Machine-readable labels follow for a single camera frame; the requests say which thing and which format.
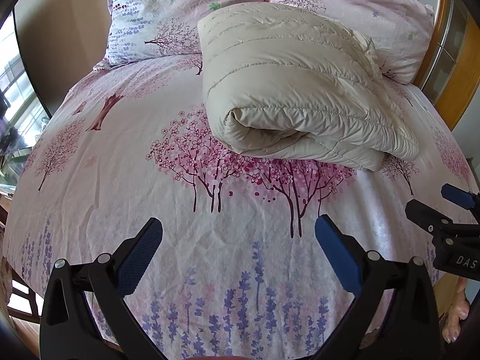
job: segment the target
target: blue gripper pad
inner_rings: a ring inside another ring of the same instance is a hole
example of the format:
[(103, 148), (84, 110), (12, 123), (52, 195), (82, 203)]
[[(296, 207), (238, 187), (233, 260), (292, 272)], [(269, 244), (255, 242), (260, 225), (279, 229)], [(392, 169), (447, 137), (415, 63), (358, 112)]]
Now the blue gripper pad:
[(468, 192), (454, 187), (450, 184), (445, 184), (442, 187), (442, 196), (444, 199), (449, 200), (453, 204), (464, 208), (465, 210), (471, 210), (475, 207), (475, 200)]
[(323, 214), (317, 218), (315, 237), (343, 289), (358, 297), (362, 290), (362, 270), (342, 242), (344, 235), (328, 215)]
[(148, 264), (162, 242), (162, 223), (150, 218), (139, 232), (140, 238), (135, 241), (130, 253), (117, 269), (117, 293), (124, 297), (133, 294), (145, 273)]

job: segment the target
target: pillowcase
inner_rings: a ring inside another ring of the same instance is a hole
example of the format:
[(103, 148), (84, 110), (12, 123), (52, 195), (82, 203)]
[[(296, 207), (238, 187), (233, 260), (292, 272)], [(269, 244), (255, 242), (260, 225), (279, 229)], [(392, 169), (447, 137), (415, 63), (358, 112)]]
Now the pillowcase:
[(373, 39), (381, 72), (408, 84), (434, 30), (434, 10), (417, 0), (268, 0), (340, 21)]
[(197, 23), (227, 5), (264, 0), (113, 0), (112, 65), (200, 52)]

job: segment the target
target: window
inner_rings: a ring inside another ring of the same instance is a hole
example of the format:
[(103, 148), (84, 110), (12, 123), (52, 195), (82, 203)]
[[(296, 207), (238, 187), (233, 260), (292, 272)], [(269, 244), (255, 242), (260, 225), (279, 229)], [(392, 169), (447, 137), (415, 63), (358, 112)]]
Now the window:
[(419, 87), (436, 104), (455, 68), (467, 29), (468, 10), (462, 0), (447, 0), (447, 18), (427, 73)]
[(12, 14), (0, 28), (0, 91), (3, 98), (0, 101), (0, 116), (4, 114), (5, 131), (17, 130), (22, 137), (22, 147), (35, 145), (49, 117), (23, 66)]

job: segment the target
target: floral bedsheet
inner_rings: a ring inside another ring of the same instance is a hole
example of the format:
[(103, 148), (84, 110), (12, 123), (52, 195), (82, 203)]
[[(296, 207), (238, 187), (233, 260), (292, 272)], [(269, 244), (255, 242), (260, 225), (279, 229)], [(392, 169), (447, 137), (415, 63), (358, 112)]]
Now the floral bedsheet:
[(421, 256), (439, 279), (430, 236), (405, 205), (416, 198), (468, 223), (440, 189), (476, 185), (418, 88), (385, 78), (421, 154), (370, 172), (229, 152), (211, 135), (201, 73), (200, 54), (177, 55), (94, 71), (70, 90), (30, 154), (5, 233), (4, 255), (36, 292), (56, 259), (93, 261), (153, 216), (164, 239), (125, 301), (165, 355), (292, 359), (313, 354), (352, 300), (314, 238), (319, 214), (386, 259)]

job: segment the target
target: beige wall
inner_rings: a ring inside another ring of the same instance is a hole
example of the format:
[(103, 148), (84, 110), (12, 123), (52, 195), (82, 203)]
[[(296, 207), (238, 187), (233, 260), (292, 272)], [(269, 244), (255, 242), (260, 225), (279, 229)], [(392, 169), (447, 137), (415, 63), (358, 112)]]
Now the beige wall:
[(23, 61), (53, 114), (105, 54), (107, 0), (19, 0), (15, 19)]

